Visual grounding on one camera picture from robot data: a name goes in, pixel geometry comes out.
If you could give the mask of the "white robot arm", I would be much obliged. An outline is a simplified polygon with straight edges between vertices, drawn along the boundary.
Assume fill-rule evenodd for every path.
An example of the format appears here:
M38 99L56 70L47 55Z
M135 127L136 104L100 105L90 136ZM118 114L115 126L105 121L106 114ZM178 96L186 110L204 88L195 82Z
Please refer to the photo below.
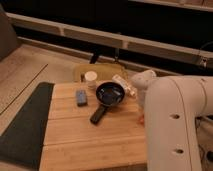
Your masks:
M213 115L213 76L131 78L143 108L148 171L202 171L195 119Z

